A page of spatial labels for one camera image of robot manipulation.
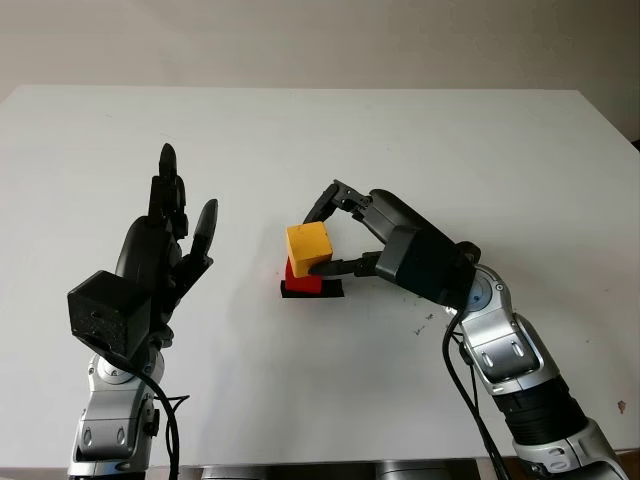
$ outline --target silver arm segment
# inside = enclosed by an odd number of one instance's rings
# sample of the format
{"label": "silver arm segment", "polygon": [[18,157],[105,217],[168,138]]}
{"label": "silver arm segment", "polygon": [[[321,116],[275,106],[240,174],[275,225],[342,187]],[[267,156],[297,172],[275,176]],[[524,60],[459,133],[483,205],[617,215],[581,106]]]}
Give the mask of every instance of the silver arm segment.
{"label": "silver arm segment", "polygon": [[[476,266],[460,328],[487,392],[505,414],[518,457],[536,478],[628,480],[598,424],[584,414],[533,326],[511,307],[506,284]],[[565,420],[559,409],[568,412]]]}
{"label": "silver arm segment", "polygon": [[[160,352],[153,356],[144,372],[160,383],[164,360]],[[149,466],[152,437],[158,432],[159,412],[153,407],[152,390],[99,355],[89,362],[88,375],[89,404],[78,422],[69,476],[143,476]]]}

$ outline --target wire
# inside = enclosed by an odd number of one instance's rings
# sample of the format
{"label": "wire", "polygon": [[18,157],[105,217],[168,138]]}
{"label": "wire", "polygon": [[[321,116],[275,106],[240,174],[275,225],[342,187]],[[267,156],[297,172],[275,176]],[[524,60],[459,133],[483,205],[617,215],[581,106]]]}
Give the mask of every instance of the wire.
{"label": "wire", "polygon": [[162,408],[167,414],[167,429],[165,431],[165,440],[167,442],[167,453],[169,454],[169,480],[178,480],[179,466],[180,466],[180,437],[178,435],[178,422],[176,421],[175,408],[172,407],[169,398],[164,393],[160,385],[153,380],[149,375],[143,372],[131,372],[137,376],[140,380],[147,384],[147,386],[153,390]]}
{"label": "wire", "polygon": [[460,378],[458,377],[458,374],[456,373],[455,368],[453,368],[453,364],[451,363],[449,346],[451,344],[451,339],[454,338],[455,336],[455,333],[456,333],[455,329],[458,327],[458,325],[462,321],[463,311],[464,309],[459,309],[447,327],[447,330],[444,334],[444,338],[442,339],[442,356],[444,358],[444,363],[445,363],[445,366],[447,367],[447,371],[449,372],[449,375],[453,380],[453,383],[458,389],[458,392],[460,392],[462,399],[467,404],[467,407],[469,408],[469,411],[471,412],[473,419],[478,425],[480,436],[482,437],[484,446],[487,449],[487,453],[489,454],[489,458],[491,459],[491,463],[493,464],[493,468],[496,471],[498,478],[500,480],[511,480],[511,476],[509,475],[509,471],[507,470],[507,467],[504,464],[504,460],[502,460],[502,456],[498,451],[498,447],[494,443],[493,439],[491,438],[491,434],[489,433],[489,430],[487,430],[486,425],[482,421],[482,417],[480,416],[480,412],[477,406],[474,405],[473,402],[471,401],[471,398],[469,398],[469,394],[465,390],[464,385],[462,385],[462,382],[460,381]]}
{"label": "wire", "polygon": [[471,373],[471,385],[473,386],[473,405],[479,412],[480,409],[478,408],[478,387],[476,386],[476,372],[473,369],[473,365],[469,365],[469,370]]}
{"label": "wire", "polygon": [[[173,413],[175,415],[176,410],[178,410],[178,407],[180,405],[182,405],[182,402],[184,402],[185,400],[188,400],[189,398],[191,398],[191,395],[182,395],[180,397],[168,397],[167,400],[169,400],[170,402],[176,402],[175,405],[173,405],[173,407],[171,407],[171,409],[173,410]],[[169,457],[171,457],[172,455],[172,448],[171,448],[171,439],[169,437],[169,422],[167,422],[166,428],[164,430],[164,441],[167,445],[167,453],[169,454]]]}

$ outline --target black base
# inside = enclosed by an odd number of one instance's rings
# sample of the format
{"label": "black base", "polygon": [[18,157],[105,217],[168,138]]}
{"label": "black base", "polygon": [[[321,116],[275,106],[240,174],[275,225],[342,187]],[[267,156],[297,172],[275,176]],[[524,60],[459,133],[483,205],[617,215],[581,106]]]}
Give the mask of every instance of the black base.
{"label": "black base", "polygon": [[342,290],[342,280],[323,280],[322,291],[320,293],[294,292],[285,288],[285,282],[280,282],[280,293],[282,298],[335,298],[344,297]]}

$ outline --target grey wall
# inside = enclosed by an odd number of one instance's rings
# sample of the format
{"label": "grey wall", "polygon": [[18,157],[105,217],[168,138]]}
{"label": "grey wall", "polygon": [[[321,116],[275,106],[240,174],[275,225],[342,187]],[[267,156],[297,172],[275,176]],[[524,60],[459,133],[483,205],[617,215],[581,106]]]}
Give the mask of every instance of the grey wall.
{"label": "grey wall", "polygon": [[25,83],[567,88],[640,137],[638,0],[0,0]]}

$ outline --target white tabletop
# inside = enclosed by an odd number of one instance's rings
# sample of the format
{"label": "white tabletop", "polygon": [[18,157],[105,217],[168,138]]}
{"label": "white tabletop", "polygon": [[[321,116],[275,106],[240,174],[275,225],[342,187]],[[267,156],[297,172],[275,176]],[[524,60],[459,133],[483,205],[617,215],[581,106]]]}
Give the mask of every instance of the white tabletop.
{"label": "white tabletop", "polygon": [[[638,152],[578,93],[39,86],[0,106],[0,466],[68,463],[90,352],[66,293],[114,269],[164,142],[192,225],[220,200],[215,264],[164,352],[166,392],[192,395],[182,463],[484,455],[438,306],[377,278],[280,298],[285,227],[334,178],[478,244],[584,411],[615,448],[640,446]],[[344,213],[327,225],[334,258],[379,247]]]}

